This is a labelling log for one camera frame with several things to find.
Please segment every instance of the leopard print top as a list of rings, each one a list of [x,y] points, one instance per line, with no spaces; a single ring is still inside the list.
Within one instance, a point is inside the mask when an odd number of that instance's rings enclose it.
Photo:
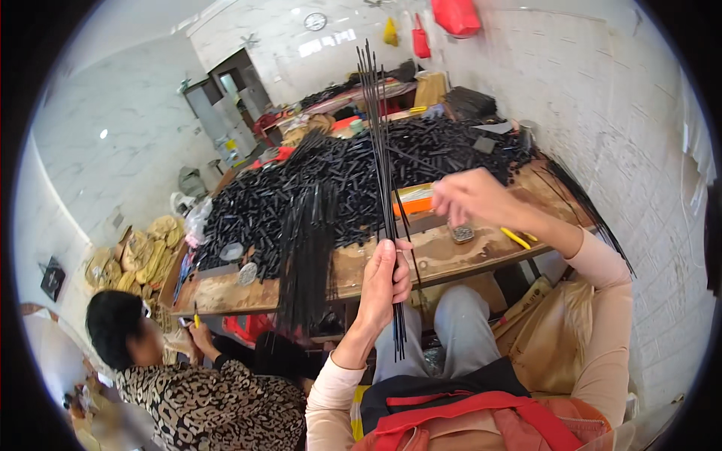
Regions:
[[[255,376],[237,360],[220,371],[186,363],[131,367],[116,382],[123,401],[151,413],[154,441],[169,451],[293,451],[305,433],[303,391],[280,377]]]

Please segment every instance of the wall clock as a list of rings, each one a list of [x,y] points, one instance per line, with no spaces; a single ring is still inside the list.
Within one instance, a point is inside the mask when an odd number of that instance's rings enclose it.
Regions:
[[[320,12],[313,12],[303,20],[303,26],[311,31],[319,31],[326,26],[326,15]]]

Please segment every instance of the red bag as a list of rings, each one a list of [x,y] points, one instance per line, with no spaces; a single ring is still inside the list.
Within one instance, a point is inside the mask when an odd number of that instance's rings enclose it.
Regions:
[[[471,0],[431,0],[434,20],[455,38],[470,38],[482,24]]]
[[[414,38],[414,53],[416,53],[416,56],[419,58],[429,58],[431,57],[431,49],[426,43],[426,32],[424,31],[424,27],[421,26],[421,19],[418,13],[416,14],[416,26],[416,28],[411,30],[411,36]]]

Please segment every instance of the person's left hand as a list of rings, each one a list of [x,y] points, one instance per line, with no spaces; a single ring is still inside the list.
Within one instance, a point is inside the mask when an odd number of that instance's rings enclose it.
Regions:
[[[412,288],[409,263],[401,251],[412,248],[413,245],[404,240],[396,240],[396,245],[391,240],[378,243],[364,269],[357,316],[360,325],[383,329],[393,317],[391,304],[409,298]],[[399,264],[395,271],[394,263]]]

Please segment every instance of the hand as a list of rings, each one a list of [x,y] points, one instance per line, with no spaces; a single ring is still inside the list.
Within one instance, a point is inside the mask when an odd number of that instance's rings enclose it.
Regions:
[[[445,176],[433,185],[431,206],[437,215],[447,214],[455,229],[479,217],[498,227],[527,231],[533,209],[511,195],[486,169]]]
[[[190,339],[189,341],[191,342],[191,353],[190,355],[188,355],[188,360],[190,361],[191,365],[202,365],[204,358],[203,351],[201,351],[196,342],[193,340],[193,336],[191,335],[191,332],[188,330],[188,328],[184,328],[183,333],[188,336],[188,338]]]
[[[360,326],[380,332],[393,317],[391,304],[409,298],[412,287],[409,263],[397,250],[412,248],[412,244],[404,240],[396,240],[396,245],[391,240],[378,243],[364,269],[361,304],[356,317]],[[393,270],[394,263],[399,264],[396,271]]]
[[[208,329],[206,323],[200,323],[196,328],[195,323],[188,327],[188,332],[193,337],[193,342],[198,346],[204,354],[210,354],[211,350],[215,350],[213,346],[213,338],[211,337],[211,330]]]

